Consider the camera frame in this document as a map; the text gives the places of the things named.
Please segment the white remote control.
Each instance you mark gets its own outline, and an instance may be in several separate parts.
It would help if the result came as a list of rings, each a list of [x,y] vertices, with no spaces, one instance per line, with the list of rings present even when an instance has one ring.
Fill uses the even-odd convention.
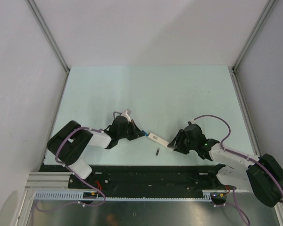
[[[168,145],[169,145],[169,142],[168,142],[168,141],[162,139],[161,137],[159,137],[159,136],[157,136],[157,135],[155,135],[155,134],[153,134],[153,133],[149,133],[149,134],[147,135],[147,138],[148,138],[149,140],[151,140],[151,141],[153,141],[153,142],[155,142],[155,143],[157,143],[157,144],[159,144],[159,145],[165,147],[165,148],[168,148],[168,149],[172,150],[171,147],[168,147]]]

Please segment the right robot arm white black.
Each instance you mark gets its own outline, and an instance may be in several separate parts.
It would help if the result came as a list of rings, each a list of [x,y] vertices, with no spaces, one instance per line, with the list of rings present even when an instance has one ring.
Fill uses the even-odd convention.
[[[234,186],[252,192],[268,207],[283,201],[283,169],[269,154],[246,155],[222,147],[218,140],[207,139],[200,126],[192,123],[180,129],[167,146],[183,154],[195,151],[204,160],[218,162],[216,172],[208,177],[208,184],[214,189]]]

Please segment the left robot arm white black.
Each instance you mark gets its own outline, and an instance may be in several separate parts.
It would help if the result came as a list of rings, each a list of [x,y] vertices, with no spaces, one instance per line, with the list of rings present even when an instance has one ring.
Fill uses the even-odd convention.
[[[90,146],[111,149],[121,139],[129,141],[145,136],[134,120],[117,116],[106,129],[96,130],[82,127],[76,121],[70,121],[48,142],[47,149],[55,155],[56,162],[62,164],[74,175],[84,188],[94,185],[92,168],[81,157],[85,148]]]

